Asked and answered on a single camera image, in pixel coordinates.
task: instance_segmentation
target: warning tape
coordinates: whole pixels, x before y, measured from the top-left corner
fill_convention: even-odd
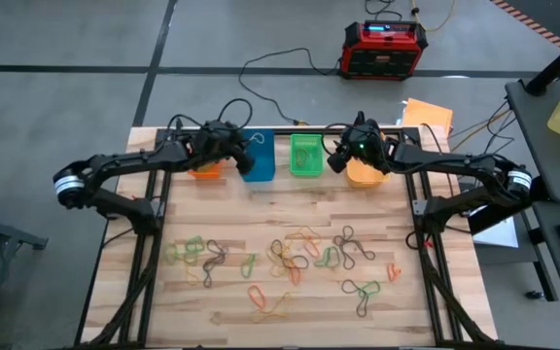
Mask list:
[[[506,13],[510,14],[515,19],[519,20],[522,24],[533,29],[536,33],[540,34],[545,38],[545,40],[558,46],[560,48],[560,37],[552,33],[551,31],[544,28],[541,24],[535,22],[532,18],[522,14],[519,10],[516,10],[505,0],[490,0],[492,4],[503,9]]]

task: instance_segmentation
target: blue plastic container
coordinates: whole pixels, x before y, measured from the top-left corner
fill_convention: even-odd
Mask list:
[[[254,158],[254,167],[249,173],[242,175],[243,180],[245,182],[273,180],[273,176],[276,173],[276,150],[273,130],[243,129],[241,133],[243,138],[248,140],[254,137],[246,149],[247,153]]]

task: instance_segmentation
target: concrete floor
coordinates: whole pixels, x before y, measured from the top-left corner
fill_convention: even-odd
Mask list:
[[[167,1],[0,0],[0,64],[148,66]],[[421,18],[429,26],[445,17],[448,2],[422,3]],[[390,9],[407,14],[409,2],[399,0]],[[344,26],[365,17],[362,1],[180,0],[161,65],[240,67],[264,53],[305,46],[316,65],[331,67],[340,55]],[[430,33],[429,41],[419,69],[533,71],[560,53],[487,0],[458,1],[454,17]],[[260,66],[305,67],[307,61],[295,53]],[[105,221],[90,210],[64,210],[56,202],[51,178],[70,161],[123,150],[145,78],[0,73],[0,221],[50,238],[47,250],[23,248],[11,266],[0,295],[0,343],[13,343],[15,349],[72,343]],[[457,129],[488,118],[503,101],[504,84],[512,80],[245,79],[277,98],[287,115],[313,124],[352,121],[358,110],[393,123],[402,101],[414,97],[453,109]],[[271,105],[244,91],[234,75],[180,74],[157,77],[144,125],[165,125],[176,113],[212,119],[234,97],[252,101],[253,125],[284,124]],[[237,109],[227,117],[242,118]],[[517,125],[504,135],[516,142],[502,154],[536,171]],[[487,139],[480,134],[460,151],[482,152]],[[531,302],[522,296],[539,286],[532,266],[482,269],[501,339],[560,347],[560,328],[555,327],[560,326],[560,301]]]

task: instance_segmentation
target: wooden table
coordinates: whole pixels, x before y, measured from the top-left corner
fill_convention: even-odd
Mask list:
[[[133,128],[127,151],[152,149],[156,131],[153,127]],[[447,151],[443,133],[436,128],[435,131]],[[423,148],[436,150],[431,134],[421,130],[421,135]],[[329,137],[327,142],[331,144],[332,139]],[[223,170],[219,180],[196,181],[187,173],[172,175],[162,249],[176,242],[182,251],[187,239],[200,235],[204,240],[216,239],[220,245],[228,246],[229,254],[224,264],[212,270],[213,285],[209,289],[202,284],[189,284],[184,264],[162,257],[148,346],[434,344],[418,254],[404,243],[406,235],[413,231],[413,223],[402,175],[392,175],[388,182],[367,190],[350,188],[344,174],[334,174],[327,166],[321,177],[296,178],[289,171],[288,137],[284,136],[276,137],[276,173],[272,182],[244,183],[232,160],[224,163]],[[122,176],[117,192],[143,196],[147,179],[146,173]],[[455,177],[451,180],[458,191]],[[450,196],[445,175],[432,173],[430,182],[434,195]],[[420,192],[420,182],[416,186]],[[460,218],[449,224],[467,228]],[[375,260],[364,259],[351,246],[349,252],[356,259],[355,268],[318,268],[297,241],[292,253],[310,259],[303,281],[294,286],[287,277],[270,275],[272,262],[265,251],[273,239],[283,239],[301,226],[310,226],[323,237],[323,251],[347,225],[353,227],[355,237],[367,250],[376,253]],[[106,239],[129,227],[125,219],[112,222]],[[483,331],[496,337],[472,237],[447,230],[442,239],[456,297]],[[134,244],[135,236],[130,234],[103,250],[82,341],[98,335],[123,301]],[[249,254],[257,254],[257,258],[252,276],[246,280],[241,276],[240,265]],[[202,253],[197,267],[190,267],[189,272],[202,280],[201,265],[213,256]],[[402,269],[401,277],[394,283],[388,281],[389,263]],[[359,285],[372,280],[381,284],[381,292],[369,299],[366,317],[356,314],[359,297],[341,291],[340,284],[345,279]],[[281,306],[287,316],[254,323],[252,312],[257,307],[247,292],[253,284],[264,291],[267,308],[291,292],[292,298]],[[439,309],[445,334],[450,337],[442,300]]]

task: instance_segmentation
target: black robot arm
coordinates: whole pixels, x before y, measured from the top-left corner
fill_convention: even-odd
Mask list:
[[[360,159],[384,174],[433,171],[474,177],[483,184],[448,198],[435,196],[414,202],[420,229],[427,233],[443,232],[446,222],[464,211],[483,206],[508,208],[530,204],[532,179],[524,166],[499,155],[441,154],[392,138],[382,140],[377,122],[365,121],[362,112],[353,125],[346,125],[328,164],[340,172],[350,158]]]
[[[206,122],[196,133],[170,129],[156,150],[96,155],[74,161],[53,176],[57,200],[66,208],[96,207],[99,214],[126,216],[136,232],[153,234],[158,229],[156,209],[145,198],[129,199],[101,189],[109,178],[151,170],[183,172],[223,158],[234,158],[240,173],[249,172],[254,160],[246,153],[247,140],[240,128],[219,120]]]

